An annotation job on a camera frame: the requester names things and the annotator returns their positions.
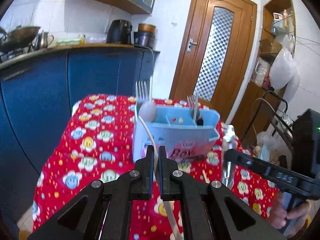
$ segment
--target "table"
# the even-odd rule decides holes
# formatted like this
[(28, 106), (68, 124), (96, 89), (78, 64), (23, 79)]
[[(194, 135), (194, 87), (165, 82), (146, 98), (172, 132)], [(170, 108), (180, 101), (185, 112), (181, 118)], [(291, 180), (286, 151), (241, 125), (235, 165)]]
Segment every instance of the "table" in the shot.
[[(187, 107), (185, 101), (178, 100), (155, 99), (155, 103)], [(109, 182), (134, 168), (131, 153), (134, 106), (134, 97), (105, 94), (90, 95), (79, 102), (37, 182), (32, 206), (34, 230), (92, 180)], [(210, 181), (220, 180), (225, 127), (223, 122), (218, 122), (220, 139), (204, 159), (179, 164), (179, 169), (200, 181), (204, 180), (202, 170)], [(252, 155), (242, 148), (237, 137), (236, 140), (237, 150)], [(272, 198), (277, 191), (273, 182), (236, 166), (232, 192), (263, 218), (269, 216)], [(172, 201), (171, 206), (183, 234), (179, 201)], [(150, 201), (133, 201), (129, 239), (174, 240), (156, 182)]]

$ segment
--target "device handle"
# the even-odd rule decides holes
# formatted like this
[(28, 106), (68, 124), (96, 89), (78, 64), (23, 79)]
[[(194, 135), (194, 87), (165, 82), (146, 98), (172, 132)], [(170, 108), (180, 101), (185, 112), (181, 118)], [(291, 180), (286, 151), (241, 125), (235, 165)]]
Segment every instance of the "device handle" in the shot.
[[(287, 212), (289, 212), (296, 206), (299, 206), (301, 203), (305, 202), (304, 199), (295, 197), (288, 192), (283, 192), (283, 196), (284, 196), (284, 199), (282, 201), (282, 206), (287, 210)], [(292, 232), (292, 229), (297, 221), (297, 218), (292, 220), (288, 220), (288, 219), (285, 219), (285, 220), (287, 221), (287, 223), (283, 228), (279, 229), (279, 232), (282, 233), (285, 237), (287, 237)]]

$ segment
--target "door frame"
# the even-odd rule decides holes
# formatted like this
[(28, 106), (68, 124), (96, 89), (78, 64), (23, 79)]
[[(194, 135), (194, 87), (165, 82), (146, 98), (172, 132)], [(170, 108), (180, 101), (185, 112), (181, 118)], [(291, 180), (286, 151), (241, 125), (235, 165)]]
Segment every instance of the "door frame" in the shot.
[[(171, 91), (170, 91), (170, 95), (169, 95), (170, 99), (173, 99), (173, 96), (177, 90), (178, 79), (179, 79), (179, 76), (181, 73), (182, 63), (183, 63), (183, 59), (184, 59), (184, 56), (185, 56), (185, 53), (187, 50), (187, 44), (189, 41), (192, 19), (193, 19), (195, 9), (196, 9), (196, 1), (197, 0), (191, 0), (191, 3), (190, 3), (187, 23), (186, 23), (186, 27), (185, 27), (184, 34), (183, 34), (183, 39), (182, 39), (182, 43), (181, 43), (181, 47), (180, 47), (178, 62), (177, 62), (176, 70), (175, 70), (172, 85), (171, 85)], [(257, 4), (253, 1), (250, 1), (250, 0), (243, 0), (243, 1), (252, 5), (252, 22), (251, 22), (251, 28), (250, 28), (250, 34), (249, 34), (248, 47), (247, 47), (247, 50), (246, 50), (246, 53), (244, 56), (244, 61), (243, 61), (243, 64), (241, 67), (241, 72), (240, 72), (240, 76), (244, 78), (245, 72), (246, 72), (248, 64), (249, 64), (250, 55), (252, 52), (253, 38), (254, 38), (254, 34), (255, 34), (256, 21), (257, 21)], [(233, 102), (236, 101), (236, 97), (240, 91), (241, 84), (244, 81), (243, 78), (240, 78), (235, 86), (235, 87), (239, 87), (239, 90), (237, 93), (232, 94), (231, 99), (233, 100)]]

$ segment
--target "brown pot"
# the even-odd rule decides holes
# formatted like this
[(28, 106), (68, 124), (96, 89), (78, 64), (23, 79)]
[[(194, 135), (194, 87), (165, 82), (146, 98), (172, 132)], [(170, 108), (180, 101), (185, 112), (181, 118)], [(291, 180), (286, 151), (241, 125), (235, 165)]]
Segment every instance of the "brown pot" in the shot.
[(151, 24), (139, 23), (138, 32), (146, 32), (156, 34), (156, 26)]

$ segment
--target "metal pitcher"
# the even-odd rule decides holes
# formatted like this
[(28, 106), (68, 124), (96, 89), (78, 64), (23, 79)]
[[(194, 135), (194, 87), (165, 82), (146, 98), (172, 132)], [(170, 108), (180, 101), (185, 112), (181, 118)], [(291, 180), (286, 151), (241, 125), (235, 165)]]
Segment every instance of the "metal pitcher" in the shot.
[[(228, 125), (227, 129), (224, 131), (224, 136), (222, 139), (222, 152), (224, 155), (224, 152), (230, 149), (236, 149), (236, 139), (235, 139), (235, 129), (232, 125)], [(222, 155), (221, 161), (222, 161), (222, 183), (226, 185), (230, 190), (233, 186), (233, 178), (235, 175), (235, 168), (236, 166), (231, 162), (226, 162), (224, 160), (224, 156)]]
[(54, 36), (48, 32), (42, 31), (38, 34), (36, 43), (34, 45), (35, 50), (47, 49), (47, 47), (53, 42)]

